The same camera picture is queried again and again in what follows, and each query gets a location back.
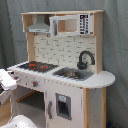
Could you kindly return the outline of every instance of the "door handle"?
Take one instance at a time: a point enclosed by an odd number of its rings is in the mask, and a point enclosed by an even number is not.
[[[54,25],[54,36],[57,35],[57,20],[53,20],[53,25]]]
[[[49,116],[49,119],[52,119],[51,107],[52,107],[52,101],[49,101],[49,103],[48,103],[48,116]]]

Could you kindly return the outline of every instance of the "stovetop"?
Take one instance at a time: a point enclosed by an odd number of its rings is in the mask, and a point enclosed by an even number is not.
[[[34,72],[42,72],[42,73],[48,72],[57,67],[59,66],[53,65],[53,64],[36,62],[36,61],[28,62],[26,64],[18,66],[18,68],[23,68],[25,70],[31,70]]]

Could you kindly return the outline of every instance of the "white cabinet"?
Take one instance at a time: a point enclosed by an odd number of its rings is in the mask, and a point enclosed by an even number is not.
[[[77,14],[50,17],[51,37],[66,37],[92,34],[92,26],[92,14]]]
[[[84,128],[83,90],[45,81],[46,128]]]

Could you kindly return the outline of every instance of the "knob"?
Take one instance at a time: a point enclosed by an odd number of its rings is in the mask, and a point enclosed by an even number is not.
[[[19,77],[18,77],[18,76],[15,76],[15,77],[14,77],[14,80],[18,80],[18,79],[19,79]]]
[[[33,81],[33,87],[37,87],[38,86],[38,82],[37,81]]]

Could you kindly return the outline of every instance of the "wall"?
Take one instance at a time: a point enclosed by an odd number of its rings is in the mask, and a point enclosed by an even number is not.
[[[77,68],[82,51],[87,50],[95,57],[95,37],[51,38],[48,35],[39,34],[34,36],[34,40],[35,57],[38,62]],[[88,63],[88,69],[95,70],[88,55],[83,55],[83,62]]]
[[[17,62],[27,59],[21,12],[103,9],[103,66],[116,76],[107,88],[107,120],[128,127],[128,0],[7,0]]]
[[[0,0],[0,68],[15,64],[13,40],[6,0]]]

